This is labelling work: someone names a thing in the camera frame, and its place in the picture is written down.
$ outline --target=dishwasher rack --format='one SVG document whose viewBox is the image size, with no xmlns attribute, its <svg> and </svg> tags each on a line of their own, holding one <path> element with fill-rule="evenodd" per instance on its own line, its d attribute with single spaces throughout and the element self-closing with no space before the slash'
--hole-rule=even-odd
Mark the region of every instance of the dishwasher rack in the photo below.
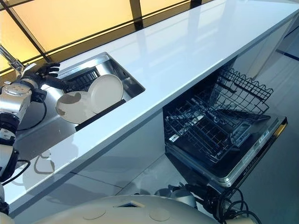
<svg viewBox="0 0 299 224">
<path fill-rule="evenodd" d="M 269 108 L 265 101 L 272 93 L 258 81 L 222 68 L 212 86 L 165 112 L 165 137 L 172 142 L 184 139 L 217 163 L 249 137 L 247 131 Z"/>
</svg>

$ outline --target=white dish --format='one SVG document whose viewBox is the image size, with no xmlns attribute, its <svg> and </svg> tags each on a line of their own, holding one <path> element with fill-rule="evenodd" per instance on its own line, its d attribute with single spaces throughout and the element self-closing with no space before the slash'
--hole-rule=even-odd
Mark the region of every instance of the white dish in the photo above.
<svg viewBox="0 0 299 224">
<path fill-rule="evenodd" d="M 96 114 L 88 105 L 88 98 L 88 92 L 84 91 L 66 93 L 58 99 L 56 111 L 63 119 L 81 124 Z"/>
<path fill-rule="evenodd" d="M 122 99 L 123 86 L 117 76 L 102 75 L 91 84 L 88 94 L 92 111 L 100 113 Z"/>
</svg>

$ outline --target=faucet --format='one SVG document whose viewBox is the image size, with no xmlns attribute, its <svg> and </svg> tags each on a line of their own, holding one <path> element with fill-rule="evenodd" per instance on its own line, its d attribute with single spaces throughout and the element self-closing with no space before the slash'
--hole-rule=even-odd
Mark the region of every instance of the faucet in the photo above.
<svg viewBox="0 0 299 224">
<path fill-rule="evenodd" d="M 16 58 L 14 58 L 1 44 L 0 44 L 0 54 L 8 60 L 9 65 L 15 70 L 16 77 L 20 76 L 25 68 L 25 66 Z"/>
</svg>

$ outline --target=white countertop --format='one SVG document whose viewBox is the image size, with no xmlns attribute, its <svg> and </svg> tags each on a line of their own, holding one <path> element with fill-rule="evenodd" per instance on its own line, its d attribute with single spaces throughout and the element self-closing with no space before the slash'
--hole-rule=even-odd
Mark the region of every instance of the white countertop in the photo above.
<svg viewBox="0 0 299 224">
<path fill-rule="evenodd" d="M 299 5 L 286 2 L 215 0 L 62 62 L 64 69 L 106 51 L 145 91 L 46 151 L 44 154 L 50 157 L 37 163 L 39 170 L 46 172 L 37 173 L 30 166 L 7 184 L 5 197 L 11 210 L 270 34 L 298 11 Z"/>
</svg>

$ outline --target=sink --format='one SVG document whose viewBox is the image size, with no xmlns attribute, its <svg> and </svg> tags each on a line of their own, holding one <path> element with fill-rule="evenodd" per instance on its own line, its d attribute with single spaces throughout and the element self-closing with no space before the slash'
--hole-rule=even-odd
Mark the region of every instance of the sink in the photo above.
<svg viewBox="0 0 299 224">
<path fill-rule="evenodd" d="M 42 87 L 48 92 L 45 100 L 47 115 L 44 121 L 38 126 L 27 131 L 17 132 L 14 148 L 19 150 L 20 159 L 31 160 L 74 134 L 77 125 L 62 119 L 57 114 L 55 110 L 57 100 L 66 92 L 87 91 L 97 77 L 105 74 L 116 75 L 121 80 L 124 88 L 123 102 L 128 102 L 145 90 L 140 83 L 106 52 L 61 70 L 58 78 L 71 81 L 75 84 L 74 88 L 62 91 L 49 86 Z M 26 111 L 19 129 L 33 126 L 42 117 L 43 105 L 32 102 Z"/>
</svg>

